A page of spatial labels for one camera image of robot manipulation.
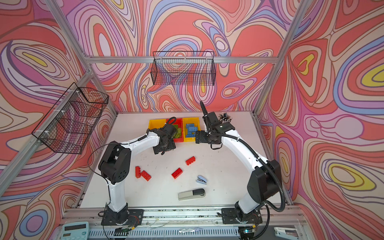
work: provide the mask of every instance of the light blue calculator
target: light blue calculator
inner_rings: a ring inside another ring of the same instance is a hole
[[[88,222],[72,222],[63,225],[61,240],[86,240],[88,235]]]

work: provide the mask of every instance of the wire basket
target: wire basket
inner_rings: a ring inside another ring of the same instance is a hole
[[[32,134],[53,152],[81,154],[107,104],[107,94],[77,87],[40,135]]]
[[[155,51],[153,57],[153,85],[215,85],[212,51]]]

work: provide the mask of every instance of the white tabletop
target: white tabletop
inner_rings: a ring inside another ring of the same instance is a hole
[[[265,156],[264,149],[249,112],[232,112],[232,125],[241,137],[257,152]],[[202,113],[132,113],[119,114],[111,130],[111,141],[129,141],[145,134],[150,119],[163,119],[175,116],[200,117]],[[185,161],[195,156],[196,161],[187,166]],[[145,170],[151,179],[135,177],[135,167]],[[171,174],[181,168],[183,173],[173,179]],[[206,186],[196,183],[198,175],[208,180]],[[208,144],[194,142],[176,143],[176,149],[164,155],[154,155],[153,149],[147,149],[131,159],[129,174],[125,179],[125,196],[129,207],[165,207],[191,205],[233,205],[247,192],[250,173],[241,161],[223,146],[212,150]],[[188,190],[204,188],[206,195],[200,199],[179,201],[177,194]],[[86,190],[81,208],[104,207],[109,201],[106,182],[94,174]],[[280,203],[277,193],[269,201]]]

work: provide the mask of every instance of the colorful wallpaper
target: colorful wallpaper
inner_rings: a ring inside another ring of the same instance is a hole
[[[84,69],[43,0],[0,1],[0,172]],[[48,239],[76,200],[86,160],[111,125],[103,113],[82,155],[44,145],[0,197],[0,239]]]
[[[276,56],[298,5],[294,0],[73,0],[60,4],[90,56],[152,56],[152,51],[179,50],[180,45],[194,51],[213,50],[217,56],[251,56],[263,50]]]
[[[201,111],[200,100],[209,111],[252,111],[272,64],[228,66],[226,76],[216,73],[215,86],[153,85],[145,63],[96,63],[93,69],[120,112]]]
[[[257,112],[317,239],[384,239],[384,1],[315,0]]]

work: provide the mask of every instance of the small stapler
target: small stapler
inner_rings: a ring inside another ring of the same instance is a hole
[[[201,197],[205,197],[205,190],[202,188],[179,193],[179,200],[195,199]]]

